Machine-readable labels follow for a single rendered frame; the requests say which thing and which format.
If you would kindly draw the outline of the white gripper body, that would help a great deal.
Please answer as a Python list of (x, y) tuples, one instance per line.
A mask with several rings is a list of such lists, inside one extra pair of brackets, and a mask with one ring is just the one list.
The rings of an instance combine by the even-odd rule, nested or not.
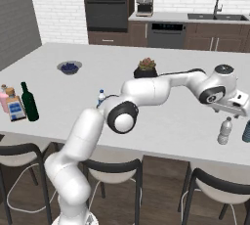
[(230, 107), (230, 106), (224, 106), (224, 105), (217, 104), (217, 103), (212, 104), (211, 107), (215, 110), (232, 113), (234, 115), (248, 116), (250, 114), (249, 102), (247, 102), (245, 105), (241, 107), (236, 107), (236, 106)]

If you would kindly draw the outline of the blue ribbed bottle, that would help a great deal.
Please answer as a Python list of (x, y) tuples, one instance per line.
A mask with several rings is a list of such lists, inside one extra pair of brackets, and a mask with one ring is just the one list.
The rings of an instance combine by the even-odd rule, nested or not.
[(242, 134), (242, 141), (250, 143), (250, 120), (247, 121), (244, 132)]

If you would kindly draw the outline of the brown base cupboards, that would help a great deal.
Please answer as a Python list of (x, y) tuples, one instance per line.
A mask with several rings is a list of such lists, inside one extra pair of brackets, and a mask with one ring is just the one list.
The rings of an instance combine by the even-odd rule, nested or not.
[(249, 35), (250, 24), (189, 23), (184, 48), (187, 50), (242, 53)]
[(94, 45), (147, 46), (147, 22), (128, 21), (126, 32), (89, 31), (88, 41)]

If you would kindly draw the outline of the black and white stool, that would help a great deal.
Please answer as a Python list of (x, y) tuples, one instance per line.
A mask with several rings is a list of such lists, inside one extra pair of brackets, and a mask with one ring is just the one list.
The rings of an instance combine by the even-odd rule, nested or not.
[(181, 213), (182, 213), (181, 225), (187, 225), (188, 223), (189, 210), (193, 192), (195, 190), (196, 180), (200, 180), (206, 185), (226, 193), (237, 194), (241, 196), (250, 195), (250, 185), (231, 183), (229, 181), (216, 178), (206, 173), (200, 168), (195, 168), (191, 173), (189, 187), (187, 190), (186, 206), (181, 206)]
[(50, 146), (50, 143), (47, 142), (44, 146), (37, 146), (33, 143), (25, 143), (25, 144), (18, 144), (13, 146), (3, 146), (0, 144), (0, 191), (2, 194), (3, 204), (6, 211), (6, 216), (8, 220), (8, 225), (12, 225), (12, 217), (10, 210), (19, 211), (18, 208), (9, 206), (8, 197), (11, 192), (6, 192), (4, 177), (2, 173), (2, 166), (9, 166), (9, 167), (19, 167), (25, 166), (29, 172), (31, 173), (31, 178), (35, 185), (38, 185), (37, 179), (33, 172), (33, 164), (34, 160), (37, 160), (37, 165), (40, 169), (41, 175), (41, 184), (43, 189), (43, 196), (45, 201), (45, 206), (42, 207), (42, 210), (46, 210), (47, 212), (47, 219), (48, 223), (52, 224), (52, 212), (50, 207), (51, 200), (49, 199), (48, 187), (46, 182), (46, 172), (44, 168), (44, 156)]
[[(128, 162), (106, 163), (91, 159), (82, 162), (85, 169), (85, 176), (91, 173), (98, 180), (96, 189), (101, 185), (102, 197), (105, 198), (104, 184), (119, 184), (127, 180), (136, 183), (135, 195), (135, 225), (140, 225), (140, 210), (143, 196), (143, 164), (136, 158)], [(92, 205), (94, 195), (87, 201), (88, 206)]]

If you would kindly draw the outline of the dark sink basin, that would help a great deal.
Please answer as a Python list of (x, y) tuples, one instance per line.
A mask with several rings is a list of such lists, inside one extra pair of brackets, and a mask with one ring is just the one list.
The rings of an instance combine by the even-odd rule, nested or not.
[(249, 21), (243, 15), (187, 14), (187, 18), (189, 20)]

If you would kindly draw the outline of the potted succulent plant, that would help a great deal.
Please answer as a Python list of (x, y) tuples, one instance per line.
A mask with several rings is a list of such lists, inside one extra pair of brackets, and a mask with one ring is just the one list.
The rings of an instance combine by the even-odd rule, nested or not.
[(145, 58), (139, 62), (138, 67), (134, 70), (135, 78), (157, 77), (156, 63), (151, 58)]

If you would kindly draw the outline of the dark grey dishwasher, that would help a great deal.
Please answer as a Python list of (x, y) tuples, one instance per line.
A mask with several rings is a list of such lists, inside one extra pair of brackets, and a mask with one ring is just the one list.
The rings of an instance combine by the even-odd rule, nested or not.
[(183, 49), (187, 25), (183, 22), (152, 22), (148, 25), (150, 48)]

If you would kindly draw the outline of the dark tap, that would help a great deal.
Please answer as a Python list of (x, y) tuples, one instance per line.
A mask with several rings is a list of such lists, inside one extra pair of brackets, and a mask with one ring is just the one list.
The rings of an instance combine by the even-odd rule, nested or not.
[(223, 10), (223, 5), (220, 7), (219, 6), (219, 0), (216, 0), (213, 15), (216, 16), (218, 12), (222, 12)]

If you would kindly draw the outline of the small blue-cap water bottle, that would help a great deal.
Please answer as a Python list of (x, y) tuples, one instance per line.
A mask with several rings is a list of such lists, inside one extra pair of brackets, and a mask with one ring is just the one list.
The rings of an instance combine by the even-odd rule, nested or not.
[(106, 98), (106, 95), (104, 93), (104, 90), (101, 89), (98, 97), (98, 105), (100, 105)]

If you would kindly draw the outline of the silver coffee machine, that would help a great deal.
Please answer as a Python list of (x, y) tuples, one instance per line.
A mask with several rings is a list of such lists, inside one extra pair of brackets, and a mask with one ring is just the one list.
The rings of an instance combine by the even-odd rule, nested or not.
[(151, 17), (153, 15), (153, 0), (136, 0), (137, 17)]

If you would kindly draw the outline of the dark built-in oven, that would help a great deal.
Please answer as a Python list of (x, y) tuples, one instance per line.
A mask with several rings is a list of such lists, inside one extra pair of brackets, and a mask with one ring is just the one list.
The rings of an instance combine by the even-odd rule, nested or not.
[(127, 0), (85, 0), (89, 31), (126, 32)]

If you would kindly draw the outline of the bowl of blueberries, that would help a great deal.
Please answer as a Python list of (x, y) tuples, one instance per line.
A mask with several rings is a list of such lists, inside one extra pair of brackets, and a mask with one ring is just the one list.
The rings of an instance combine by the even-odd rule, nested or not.
[(73, 75), (79, 71), (82, 67), (82, 64), (77, 61), (67, 61), (62, 62), (57, 66), (57, 69), (66, 75)]

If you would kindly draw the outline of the dark green glass bottle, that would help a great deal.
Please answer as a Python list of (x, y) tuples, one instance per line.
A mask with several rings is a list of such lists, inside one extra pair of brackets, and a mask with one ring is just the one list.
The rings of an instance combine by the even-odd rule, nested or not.
[(26, 83), (21, 83), (22, 95), (21, 99), (25, 108), (26, 115), (29, 121), (36, 121), (39, 119), (39, 113), (35, 104), (33, 95), (28, 91)]

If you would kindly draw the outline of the blue-label glass bottle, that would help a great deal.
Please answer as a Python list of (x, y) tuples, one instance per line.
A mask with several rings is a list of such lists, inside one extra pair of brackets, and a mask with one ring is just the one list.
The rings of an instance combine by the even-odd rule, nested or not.
[(16, 95), (15, 89), (13, 87), (9, 87), (6, 89), (6, 94), (8, 98), (6, 99), (9, 117), (11, 121), (17, 121), (20, 119), (26, 118), (21, 99)]

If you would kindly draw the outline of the pink bottle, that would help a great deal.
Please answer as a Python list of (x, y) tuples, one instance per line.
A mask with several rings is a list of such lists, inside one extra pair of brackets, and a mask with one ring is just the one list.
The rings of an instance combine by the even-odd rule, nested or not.
[(7, 103), (6, 103), (6, 100), (8, 99), (8, 94), (6, 93), (6, 89), (7, 89), (7, 86), (6, 84), (2, 84), (1, 85), (1, 92), (0, 92), (0, 103), (2, 105), (2, 108), (3, 108), (3, 111), (5, 113), (8, 113), (8, 106), (7, 106)]

